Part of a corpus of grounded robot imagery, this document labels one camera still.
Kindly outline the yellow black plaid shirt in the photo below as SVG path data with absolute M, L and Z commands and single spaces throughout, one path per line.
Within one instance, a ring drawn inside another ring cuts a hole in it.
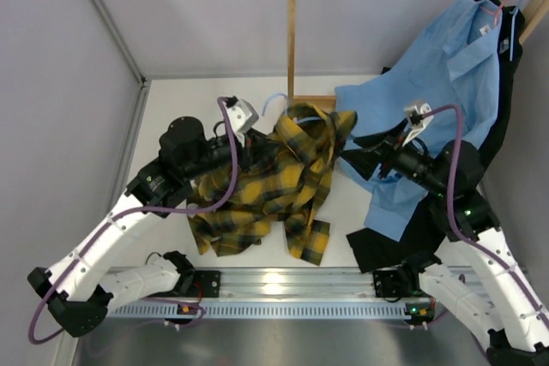
M 199 254 L 238 255 L 259 246 L 274 222 L 283 224 L 288 253 L 321 264 L 330 224 L 317 219 L 332 183 L 335 161 L 358 122 L 354 111 L 327 113 L 306 103 L 280 114 L 268 138 L 275 152 L 248 171 L 238 169 L 226 203 L 188 219 Z

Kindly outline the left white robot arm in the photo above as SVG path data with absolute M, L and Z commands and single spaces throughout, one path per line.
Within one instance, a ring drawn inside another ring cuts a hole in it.
M 179 117 L 160 137 L 156 159 L 142 167 L 114 208 L 77 247 L 48 268 L 36 267 L 27 277 L 40 296 L 35 313 L 48 309 L 62 331 L 79 338 L 93 331 L 112 311 L 156 293 L 182 297 L 194 285 L 194 268 L 179 252 L 159 262 L 108 273 L 116 258 L 149 228 L 171 213 L 208 213 L 224 205 L 235 190 L 231 179 L 225 194 L 213 205 L 181 208 L 192 181 L 230 165 L 232 176 L 249 155 L 258 133 L 255 113 L 232 108 L 225 114 L 226 133 L 207 139 L 200 120 Z

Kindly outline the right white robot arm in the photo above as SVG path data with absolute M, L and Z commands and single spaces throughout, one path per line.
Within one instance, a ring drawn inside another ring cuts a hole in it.
M 484 169 L 477 149 L 457 138 L 437 156 L 419 150 L 405 123 L 355 139 L 341 157 L 365 179 L 395 171 L 432 197 L 430 214 L 474 270 L 487 299 L 433 252 L 418 251 L 389 269 L 402 295 L 439 301 L 477 339 L 491 365 L 546 365 L 548 309 L 508 247 L 500 222 L 476 189 Z

